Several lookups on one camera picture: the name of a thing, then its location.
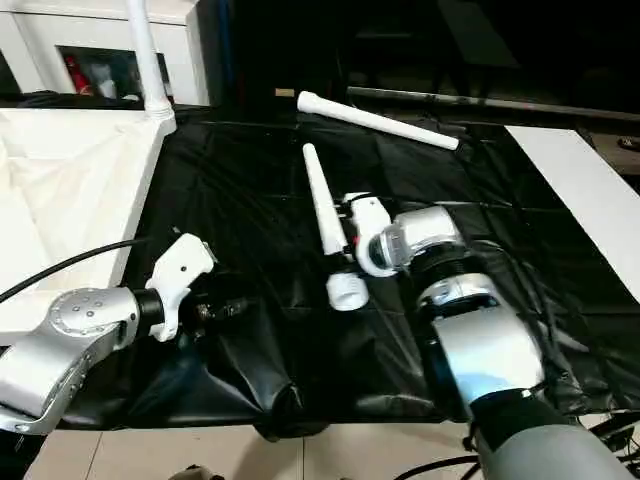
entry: robotic arm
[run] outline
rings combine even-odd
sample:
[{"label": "robotic arm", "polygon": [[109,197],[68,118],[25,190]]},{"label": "robotic arm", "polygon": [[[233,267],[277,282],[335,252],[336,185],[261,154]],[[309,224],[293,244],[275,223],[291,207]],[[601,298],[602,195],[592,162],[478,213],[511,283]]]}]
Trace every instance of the robotic arm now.
[{"label": "robotic arm", "polygon": [[[315,149],[308,144],[303,153],[309,163]],[[312,186],[326,183],[316,171],[308,168],[307,173]],[[317,200],[324,243],[330,238],[330,229],[323,227],[324,212],[334,207],[319,209]],[[435,387],[439,405],[452,418],[475,425],[485,478],[633,478],[597,437],[570,424],[531,392],[544,380],[539,345],[466,248],[444,208],[403,213],[391,222],[370,194],[347,194],[343,206],[350,210],[347,216],[358,233],[357,241],[344,250],[350,267],[337,273],[356,275],[360,270],[389,277],[407,271],[410,275],[415,290],[410,323],[425,375]],[[357,265],[352,260],[354,250]],[[342,292],[328,288],[330,303],[335,303],[332,295],[340,298],[354,292],[348,287]]]},{"label": "robotic arm", "polygon": [[185,234],[158,259],[144,290],[83,288],[58,297],[40,326],[0,357],[0,429],[50,433],[94,365],[138,338],[175,337],[180,302],[214,263],[208,246]]}]

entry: metal rod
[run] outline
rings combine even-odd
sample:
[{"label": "metal rod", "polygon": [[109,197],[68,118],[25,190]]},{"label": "metal rod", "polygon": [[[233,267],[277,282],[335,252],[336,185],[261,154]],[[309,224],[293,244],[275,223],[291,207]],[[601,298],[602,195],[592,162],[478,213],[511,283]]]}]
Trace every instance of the metal rod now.
[{"label": "metal rod", "polygon": [[462,97],[458,95],[442,95],[439,93],[409,92],[406,90],[389,90],[384,88],[353,86],[347,88],[347,93],[350,95],[369,98],[413,100],[439,103],[443,105],[493,107],[510,110],[526,110],[530,112],[561,113],[582,117],[640,122],[640,114],[636,113],[614,112],[611,110],[597,110],[594,108],[569,107],[563,105],[549,105],[544,103],[514,102],[511,100],[496,100],[491,98]]}]

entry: white floor tile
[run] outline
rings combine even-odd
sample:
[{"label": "white floor tile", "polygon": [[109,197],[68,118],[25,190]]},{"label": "white floor tile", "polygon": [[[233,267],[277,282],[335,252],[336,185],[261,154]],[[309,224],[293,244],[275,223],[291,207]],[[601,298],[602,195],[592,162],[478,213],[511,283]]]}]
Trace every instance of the white floor tile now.
[{"label": "white floor tile", "polygon": [[269,443],[251,426],[105,432],[89,480],[166,480],[190,465],[226,480],[302,480],[302,440]]},{"label": "white floor tile", "polygon": [[580,423],[584,428],[595,427],[596,425],[606,422],[611,416],[606,413],[590,413],[589,415],[582,415],[580,417]]},{"label": "white floor tile", "polygon": [[[469,455],[461,441],[467,426],[332,425],[305,440],[305,480],[390,480],[418,465]],[[429,480],[458,480],[471,465],[429,472]],[[480,480],[476,474],[473,479]]]},{"label": "white floor tile", "polygon": [[85,480],[100,432],[56,430],[31,465],[28,480]]}]

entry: black tarp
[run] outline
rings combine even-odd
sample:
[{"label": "black tarp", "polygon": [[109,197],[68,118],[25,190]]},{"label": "black tarp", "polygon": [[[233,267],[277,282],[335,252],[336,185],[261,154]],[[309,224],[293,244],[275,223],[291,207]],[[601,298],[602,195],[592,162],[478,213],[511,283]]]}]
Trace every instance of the black tarp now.
[{"label": "black tarp", "polygon": [[[239,117],[179,112],[138,229],[154,241],[132,251],[124,283],[144,285],[176,227],[209,242],[220,261],[192,297],[218,306],[244,298],[248,308],[197,339],[144,339],[109,357],[63,427],[251,423],[278,437],[332,422],[443,420],[398,279],[367,280],[371,301],[359,311],[327,304],[305,142],[336,198],[372,191],[392,214],[449,210],[520,316],[557,325],[548,396],[563,413],[640,406],[640,306],[502,127],[458,128],[454,154],[309,115]],[[181,312],[187,326],[193,298]]]}]

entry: white cabinet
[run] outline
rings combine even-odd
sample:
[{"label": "white cabinet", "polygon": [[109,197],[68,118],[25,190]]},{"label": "white cabinet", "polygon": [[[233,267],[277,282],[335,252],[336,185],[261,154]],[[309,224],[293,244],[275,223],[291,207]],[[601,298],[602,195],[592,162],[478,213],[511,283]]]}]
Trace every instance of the white cabinet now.
[{"label": "white cabinet", "polygon": [[[176,103],[208,105],[196,4],[147,0],[147,9],[167,93]],[[125,0],[0,0],[0,10],[8,25],[0,23],[0,49],[23,92],[79,93],[89,83],[97,95],[137,93]]]}]

